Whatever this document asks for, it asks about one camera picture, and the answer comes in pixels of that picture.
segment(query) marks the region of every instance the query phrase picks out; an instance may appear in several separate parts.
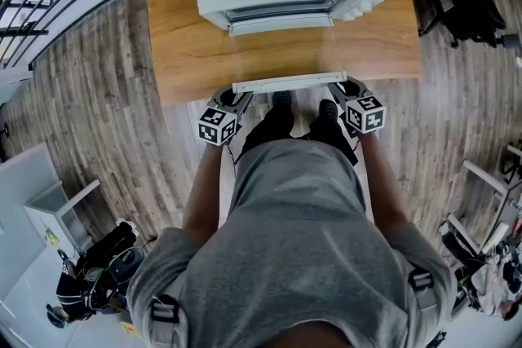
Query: person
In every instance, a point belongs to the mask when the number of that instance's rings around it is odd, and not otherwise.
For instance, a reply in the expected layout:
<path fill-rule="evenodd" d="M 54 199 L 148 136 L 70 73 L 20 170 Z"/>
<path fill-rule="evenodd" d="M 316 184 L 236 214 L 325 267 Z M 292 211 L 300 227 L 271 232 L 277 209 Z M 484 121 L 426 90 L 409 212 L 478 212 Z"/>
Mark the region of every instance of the person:
<path fill-rule="evenodd" d="M 513 319 L 519 311 L 520 300 L 511 299 L 520 291 L 520 280 L 514 277 L 513 272 L 506 275 L 504 267 L 506 264 L 509 265 L 509 256 L 503 254 L 501 260 L 499 254 L 491 258 L 484 254 L 478 257 L 471 255 L 460 245 L 448 222 L 440 226 L 439 232 L 442 243 L 463 265 L 463 271 L 459 273 L 458 278 L 471 277 L 471 284 L 482 311 L 487 316 Z"/>
<path fill-rule="evenodd" d="M 426 346 L 456 282 L 408 222 L 377 138 L 360 137 L 373 224 L 337 105 L 323 100 L 293 139 L 290 93 L 272 102 L 220 229 L 222 148 L 206 146 L 182 227 L 161 232 L 130 283 L 133 323 L 149 346 Z"/>
<path fill-rule="evenodd" d="M 139 236 L 136 225 L 125 219 L 118 219 L 117 226 L 101 241 L 92 245 L 86 253 L 78 259 L 76 265 L 59 250 L 64 260 L 63 270 L 56 287 L 56 297 L 61 306 L 46 305 L 47 319 L 57 328 L 76 321 L 87 320 L 96 311 L 86 306 L 83 291 L 86 281 L 95 280 L 95 277 L 104 270 L 112 257 L 129 249 Z M 121 295 L 115 295 L 108 305 L 115 311 L 125 305 Z"/>

